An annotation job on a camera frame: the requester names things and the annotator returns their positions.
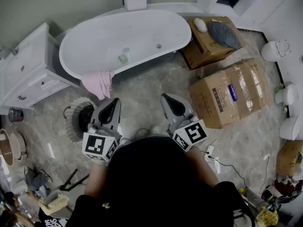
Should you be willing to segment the round woven laundry basket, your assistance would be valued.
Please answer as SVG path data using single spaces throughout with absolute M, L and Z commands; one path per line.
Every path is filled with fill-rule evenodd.
M 71 142 L 82 142 L 95 109 L 96 105 L 87 97 L 76 98 L 64 109 L 65 133 Z

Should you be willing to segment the chrome faucet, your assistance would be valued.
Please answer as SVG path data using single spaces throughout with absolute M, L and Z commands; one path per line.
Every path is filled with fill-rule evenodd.
M 8 56 L 16 56 L 18 53 L 18 48 L 8 48 L 6 46 L 0 45 L 0 61 L 5 60 Z

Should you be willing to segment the black mesh trash bin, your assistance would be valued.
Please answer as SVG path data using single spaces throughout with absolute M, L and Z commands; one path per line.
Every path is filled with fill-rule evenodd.
M 24 113 L 20 109 L 10 108 L 8 118 L 10 122 L 22 122 L 24 119 Z

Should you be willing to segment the cardboard box with printed side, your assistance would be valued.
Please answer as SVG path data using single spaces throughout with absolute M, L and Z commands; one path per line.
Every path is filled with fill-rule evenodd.
M 222 22 L 235 33 L 236 38 L 240 42 L 240 48 L 246 45 L 238 29 L 229 17 L 200 17 L 199 19 L 204 21 L 207 28 L 211 22 Z M 200 32 L 194 24 L 193 17 L 189 18 L 187 22 L 192 32 L 192 39 L 189 44 L 182 49 L 182 54 L 190 70 L 197 69 L 213 62 L 221 61 L 236 52 L 236 49 L 234 48 L 219 45 L 209 35 L 208 31 L 203 33 Z

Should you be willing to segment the round beige coffee table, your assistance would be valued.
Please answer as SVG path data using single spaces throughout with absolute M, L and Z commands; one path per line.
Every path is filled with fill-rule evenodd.
M 8 167 L 17 168 L 25 164 L 26 143 L 18 131 L 8 134 L 4 129 L 0 130 L 0 156 Z

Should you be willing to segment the white ceramic fixture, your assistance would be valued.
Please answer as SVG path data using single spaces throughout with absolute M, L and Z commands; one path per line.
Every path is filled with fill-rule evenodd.
M 292 105 L 301 97 L 300 87 L 296 83 L 286 82 L 276 88 L 275 103 Z
M 279 136 L 286 140 L 295 140 L 301 127 L 299 117 L 286 118 L 279 129 Z
M 265 61 L 277 62 L 291 52 L 291 45 L 287 40 L 271 41 L 261 49 L 261 56 Z

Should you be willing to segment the white oval bathtub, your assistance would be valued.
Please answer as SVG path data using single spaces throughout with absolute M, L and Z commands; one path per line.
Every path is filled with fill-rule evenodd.
M 100 16 L 81 22 L 63 38 L 59 58 L 76 79 L 89 72 L 114 71 L 134 66 L 184 48 L 191 29 L 180 15 L 148 9 Z M 122 49 L 130 48 L 130 63 L 121 62 Z

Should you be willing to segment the small cardboard box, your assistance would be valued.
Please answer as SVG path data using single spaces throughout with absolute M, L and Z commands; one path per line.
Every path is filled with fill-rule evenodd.
M 285 176 L 294 176 L 303 157 L 303 140 L 288 140 L 277 155 L 276 173 Z

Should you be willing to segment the person's left forearm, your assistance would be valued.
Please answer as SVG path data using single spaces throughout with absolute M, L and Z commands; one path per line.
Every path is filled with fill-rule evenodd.
M 93 163 L 84 194 L 95 199 L 101 199 L 107 185 L 108 166 Z

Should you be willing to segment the pink waffle-textured towel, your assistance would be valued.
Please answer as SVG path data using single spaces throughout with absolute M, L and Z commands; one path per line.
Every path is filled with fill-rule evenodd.
M 99 100 L 110 98 L 114 71 L 96 71 L 84 74 L 81 77 L 83 86 Z

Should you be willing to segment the white power strip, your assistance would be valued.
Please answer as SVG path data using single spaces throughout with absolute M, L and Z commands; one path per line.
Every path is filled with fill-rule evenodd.
M 212 145 L 207 147 L 207 149 L 205 150 L 205 160 L 206 161 L 213 159 L 213 157 L 212 157 L 213 151 L 214 151 L 214 147 Z

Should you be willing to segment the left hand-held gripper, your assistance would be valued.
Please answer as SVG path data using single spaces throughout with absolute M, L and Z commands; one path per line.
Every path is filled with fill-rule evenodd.
M 98 162 L 109 162 L 122 135 L 118 129 L 121 117 L 119 98 L 104 99 L 94 110 L 88 131 L 83 134 L 82 153 Z

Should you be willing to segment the white vanity cabinet with sink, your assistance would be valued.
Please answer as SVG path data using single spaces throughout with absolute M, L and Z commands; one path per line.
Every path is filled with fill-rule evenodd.
M 0 115 L 7 115 L 10 108 L 32 109 L 41 100 L 79 85 L 63 69 L 59 45 L 43 23 L 6 59 L 0 57 Z

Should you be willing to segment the grey chair with black legs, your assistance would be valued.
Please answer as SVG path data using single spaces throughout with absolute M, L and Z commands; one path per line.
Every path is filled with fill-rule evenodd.
M 53 200 L 58 194 L 63 194 L 68 196 L 69 201 L 68 205 L 61 210 L 51 214 L 51 217 L 54 218 L 64 218 L 68 220 L 73 212 L 73 209 L 75 207 L 75 203 L 77 198 L 84 193 L 84 190 L 86 188 L 85 181 L 88 179 L 89 174 L 85 177 L 81 178 L 75 183 L 71 183 L 72 178 L 77 173 L 77 169 L 73 171 L 73 173 L 67 178 L 67 180 L 64 182 L 63 185 L 60 185 L 55 190 L 51 191 L 50 194 L 44 199 L 46 203 L 49 203 L 51 200 Z

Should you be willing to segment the white plush toy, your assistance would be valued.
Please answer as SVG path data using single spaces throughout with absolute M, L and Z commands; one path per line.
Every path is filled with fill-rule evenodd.
M 193 21 L 196 29 L 200 32 L 200 33 L 206 33 L 207 32 L 207 26 L 205 24 L 205 22 L 200 19 L 200 18 L 195 18 Z

